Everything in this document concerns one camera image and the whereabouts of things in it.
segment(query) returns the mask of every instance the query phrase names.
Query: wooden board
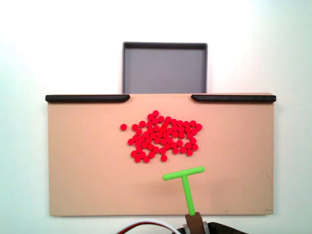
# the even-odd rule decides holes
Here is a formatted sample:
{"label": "wooden board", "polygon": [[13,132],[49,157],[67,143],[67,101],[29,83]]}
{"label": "wooden board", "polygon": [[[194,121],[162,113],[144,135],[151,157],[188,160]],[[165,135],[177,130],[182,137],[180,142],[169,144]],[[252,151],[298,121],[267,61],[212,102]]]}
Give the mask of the wooden board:
{"label": "wooden board", "polygon": [[[131,125],[153,110],[203,125],[193,156],[134,162]],[[49,103],[50,215],[185,215],[181,180],[162,175],[197,166],[206,171],[189,181],[202,215],[272,214],[273,113],[273,103],[200,103],[189,94]]]}

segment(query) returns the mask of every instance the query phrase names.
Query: white wall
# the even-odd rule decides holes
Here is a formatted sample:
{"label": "white wall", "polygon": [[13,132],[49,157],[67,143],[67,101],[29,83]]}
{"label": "white wall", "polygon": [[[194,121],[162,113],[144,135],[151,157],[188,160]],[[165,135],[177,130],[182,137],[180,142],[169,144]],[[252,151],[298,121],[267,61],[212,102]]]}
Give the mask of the white wall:
{"label": "white wall", "polygon": [[204,219],[254,234],[312,233],[310,0],[0,1],[0,233],[114,233],[139,218],[50,217],[48,203],[44,97],[120,93],[126,40],[207,42],[209,92],[277,96],[274,215]]}

